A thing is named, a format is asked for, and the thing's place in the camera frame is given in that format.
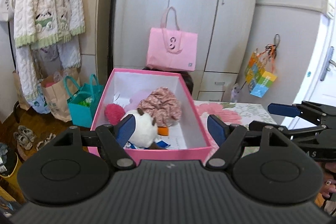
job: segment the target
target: table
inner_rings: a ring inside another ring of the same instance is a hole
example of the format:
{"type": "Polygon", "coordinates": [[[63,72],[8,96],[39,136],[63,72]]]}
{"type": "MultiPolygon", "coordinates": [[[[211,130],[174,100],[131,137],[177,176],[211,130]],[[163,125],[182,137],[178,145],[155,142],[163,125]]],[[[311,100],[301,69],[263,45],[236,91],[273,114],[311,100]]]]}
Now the table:
{"type": "MultiPolygon", "coordinates": [[[[213,147],[208,158],[210,158],[218,149],[218,145],[207,131],[207,119],[210,114],[215,114],[226,124],[241,124],[247,128],[250,122],[254,120],[276,124],[271,115],[260,104],[203,101],[194,101],[194,104],[206,130],[211,146],[213,147]]],[[[258,151],[258,149],[258,147],[247,147],[244,150],[243,156],[254,153],[258,151]]]]}

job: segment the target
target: pink tote bag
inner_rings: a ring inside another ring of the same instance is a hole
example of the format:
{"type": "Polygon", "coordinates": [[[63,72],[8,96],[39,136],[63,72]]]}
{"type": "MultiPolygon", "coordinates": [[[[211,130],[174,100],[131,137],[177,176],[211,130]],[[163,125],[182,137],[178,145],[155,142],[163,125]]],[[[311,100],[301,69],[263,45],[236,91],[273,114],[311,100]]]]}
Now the pink tote bag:
{"type": "Polygon", "coordinates": [[[197,34],[180,31],[174,7],[169,7],[161,28],[152,28],[149,36],[146,66],[164,71],[194,71],[197,53],[197,34]],[[167,29],[168,13],[173,10],[177,30],[167,29]]]}

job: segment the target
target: pink flower print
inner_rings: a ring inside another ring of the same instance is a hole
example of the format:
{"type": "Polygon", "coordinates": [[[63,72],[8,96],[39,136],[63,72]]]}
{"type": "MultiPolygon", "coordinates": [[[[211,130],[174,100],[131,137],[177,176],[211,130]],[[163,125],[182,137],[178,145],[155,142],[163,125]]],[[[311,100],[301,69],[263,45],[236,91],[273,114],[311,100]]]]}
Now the pink flower print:
{"type": "Polygon", "coordinates": [[[220,118],[223,122],[242,124],[241,117],[239,114],[233,110],[223,109],[221,104],[208,103],[200,104],[196,106],[198,115],[202,115],[204,112],[207,112],[209,115],[213,114],[220,118]]]}
{"type": "Polygon", "coordinates": [[[233,110],[222,109],[221,111],[218,111],[215,115],[218,116],[223,122],[242,124],[241,117],[237,112],[233,110]]]}
{"type": "Polygon", "coordinates": [[[209,104],[200,104],[196,106],[198,114],[201,116],[204,112],[207,112],[209,115],[215,114],[223,109],[222,105],[216,103],[209,104]]]}

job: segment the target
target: teal gift bag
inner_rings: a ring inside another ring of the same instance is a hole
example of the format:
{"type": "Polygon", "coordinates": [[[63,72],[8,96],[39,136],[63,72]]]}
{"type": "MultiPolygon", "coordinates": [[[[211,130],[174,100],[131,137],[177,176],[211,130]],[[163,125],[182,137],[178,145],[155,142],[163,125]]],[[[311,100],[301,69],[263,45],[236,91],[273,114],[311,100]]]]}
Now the teal gift bag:
{"type": "Polygon", "coordinates": [[[85,83],[82,87],[79,87],[75,79],[71,76],[66,76],[64,78],[64,86],[70,96],[67,102],[72,123],[76,126],[90,128],[103,93],[103,85],[99,85],[96,75],[92,74],[90,76],[90,84],[85,83]],[[78,88],[75,94],[71,94],[68,89],[68,79],[78,88]],[[95,79],[96,85],[92,84],[93,79],[95,79]]]}

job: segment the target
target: orange tag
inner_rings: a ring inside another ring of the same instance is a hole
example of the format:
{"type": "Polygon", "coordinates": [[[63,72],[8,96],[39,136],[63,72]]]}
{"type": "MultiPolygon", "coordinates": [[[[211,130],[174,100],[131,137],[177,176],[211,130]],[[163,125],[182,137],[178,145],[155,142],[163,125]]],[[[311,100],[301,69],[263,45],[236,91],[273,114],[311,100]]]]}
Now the orange tag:
{"type": "Polygon", "coordinates": [[[157,133],[161,136],[168,136],[169,135],[168,127],[158,127],[157,133]]]}

